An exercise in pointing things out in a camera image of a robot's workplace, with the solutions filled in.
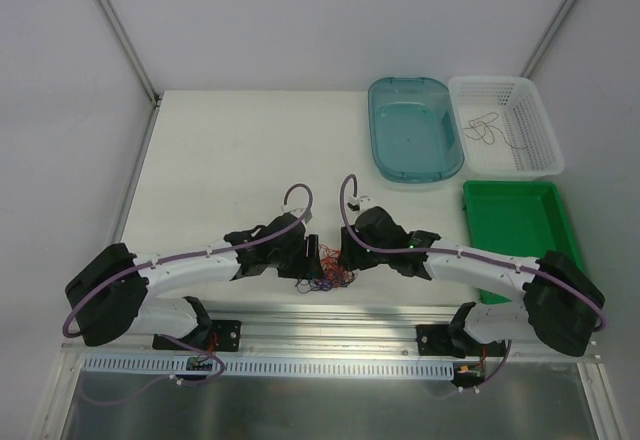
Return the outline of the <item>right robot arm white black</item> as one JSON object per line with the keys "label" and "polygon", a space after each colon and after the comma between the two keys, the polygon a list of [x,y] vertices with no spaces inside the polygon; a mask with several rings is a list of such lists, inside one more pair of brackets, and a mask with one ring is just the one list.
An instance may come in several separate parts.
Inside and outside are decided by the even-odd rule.
{"label": "right robot arm white black", "polygon": [[342,206],[340,262],[346,270],[386,265],[401,276],[464,284],[503,297],[470,301],[449,324],[427,337],[444,355],[464,358],[510,341],[538,340],[580,357],[604,329],[603,294],[566,255],[514,257],[458,245],[440,235],[406,231],[380,206]]}

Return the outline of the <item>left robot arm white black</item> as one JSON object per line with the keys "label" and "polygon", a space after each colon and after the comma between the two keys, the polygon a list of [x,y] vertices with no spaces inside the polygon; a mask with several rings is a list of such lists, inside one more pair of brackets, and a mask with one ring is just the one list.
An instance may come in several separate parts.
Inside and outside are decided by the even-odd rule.
{"label": "left robot arm white black", "polygon": [[311,214],[284,212],[268,225],[226,234],[200,250],[168,256],[137,255],[123,243],[104,248],[66,286],[71,306],[62,331],[97,347],[121,336],[170,336],[202,349],[211,321],[194,296],[169,293],[204,283],[258,277],[272,268],[284,278],[319,272],[315,246],[306,235]]}

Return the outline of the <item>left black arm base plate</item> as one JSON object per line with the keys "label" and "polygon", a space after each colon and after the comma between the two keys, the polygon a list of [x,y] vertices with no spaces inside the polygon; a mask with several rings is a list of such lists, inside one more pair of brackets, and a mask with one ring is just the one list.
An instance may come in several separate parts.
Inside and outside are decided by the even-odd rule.
{"label": "left black arm base plate", "polygon": [[183,344],[209,352],[237,352],[242,323],[239,320],[208,317],[190,324],[163,329],[152,339],[152,349],[158,351],[184,350]]}

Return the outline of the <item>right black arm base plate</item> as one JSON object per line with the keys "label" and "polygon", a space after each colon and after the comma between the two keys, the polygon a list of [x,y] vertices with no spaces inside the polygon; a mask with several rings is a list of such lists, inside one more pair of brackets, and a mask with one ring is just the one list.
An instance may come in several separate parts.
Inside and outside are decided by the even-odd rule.
{"label": "right black arm base plate", "polygon": [[471,340],[454,340],[445,324],[419,324],[415,326],[418,355],[423,357],[502,357],[506,342],[480,344]]}

